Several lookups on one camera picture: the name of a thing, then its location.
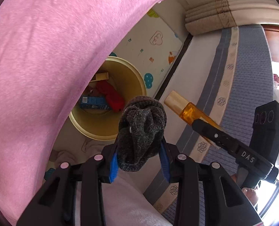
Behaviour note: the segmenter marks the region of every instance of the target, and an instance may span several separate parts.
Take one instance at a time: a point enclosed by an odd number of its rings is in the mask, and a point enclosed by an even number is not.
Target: cloud icon
[[[152,74],[146,73],[145,76],[144,76],[144,81],[145,81],[145,84],[146,84],[146,88],[147,88],[147,89],[152,88],[152,82],[153,82],[153,76],[152,76]]]
[[[155,34],[151,37],[150,43],[152,45],[162,45],[162,33],[160,31],[155,32]]]

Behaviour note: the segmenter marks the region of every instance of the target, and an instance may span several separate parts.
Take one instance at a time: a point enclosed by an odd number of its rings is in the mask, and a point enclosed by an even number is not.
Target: wall
[[[177,0],[163,0],[153,6],[155,12],[184,42],[189,34],[185,27],[185,9]]]

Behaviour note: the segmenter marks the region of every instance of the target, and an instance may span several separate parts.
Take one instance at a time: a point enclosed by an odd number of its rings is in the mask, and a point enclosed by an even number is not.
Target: human hand
[[[231,178],[234,182],[236,182],[237,174],[232,175]],[[252,203],[253,206],[256,206],[259,200],[258,189],[259,189],[259,185],[257,186],[256,189],[251,189],[251,188],[242,189],[243,194],[249,199],[249,201]]]

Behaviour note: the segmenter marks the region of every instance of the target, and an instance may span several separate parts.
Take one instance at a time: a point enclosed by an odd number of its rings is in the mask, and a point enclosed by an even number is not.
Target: blue box
[[[82,95],[79,99],[81,109],[111,110],[104,97]]]

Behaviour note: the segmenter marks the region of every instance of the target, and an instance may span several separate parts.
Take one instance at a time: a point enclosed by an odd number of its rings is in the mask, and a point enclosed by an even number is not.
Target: pink fabric
[[[14,225],[91,77],[161,0],[5,0],[0,7],[0,210]]]

